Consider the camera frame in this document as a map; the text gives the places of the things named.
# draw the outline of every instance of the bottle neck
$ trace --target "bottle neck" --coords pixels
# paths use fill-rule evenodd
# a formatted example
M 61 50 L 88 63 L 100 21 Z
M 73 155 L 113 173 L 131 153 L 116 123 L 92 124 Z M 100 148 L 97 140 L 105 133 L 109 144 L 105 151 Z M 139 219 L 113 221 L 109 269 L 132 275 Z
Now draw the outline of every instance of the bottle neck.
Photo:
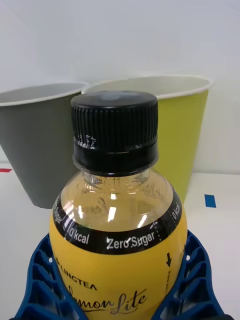
M 88 189 L 102 189 L 108 188 L 111 191 L 134 192 L 139 186 L 144 184 L 150 177 L 150 170 L 146 169 L 138 174 L 121 176 L 121 177 L 105 177 L 89 173 L 82 170 L 85 182 L 88 184 Z

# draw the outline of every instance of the white wall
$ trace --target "white wall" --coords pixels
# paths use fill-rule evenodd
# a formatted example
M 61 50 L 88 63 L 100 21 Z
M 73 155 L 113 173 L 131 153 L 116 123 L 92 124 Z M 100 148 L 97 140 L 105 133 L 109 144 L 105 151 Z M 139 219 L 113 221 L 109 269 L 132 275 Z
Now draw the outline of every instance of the white wall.
M 0 15 L 9 33 L 1 28 L 0 91 L 168 72 L 215 78 L 194 170 L 240 173 L 239 0 L 0 0 Z

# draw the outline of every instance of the blue tape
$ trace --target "blue tape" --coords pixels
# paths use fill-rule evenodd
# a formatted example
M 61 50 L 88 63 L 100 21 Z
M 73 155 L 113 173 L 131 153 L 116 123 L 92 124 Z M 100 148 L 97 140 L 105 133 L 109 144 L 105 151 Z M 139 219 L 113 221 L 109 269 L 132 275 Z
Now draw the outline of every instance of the blue tape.
M 215 202 L 215 197 L 214 197 L 214 195 L 205 194 L 204 196 L 205 196 L 205 204 L 206 204 L 206 207 L 216 208 L 216 202 Z

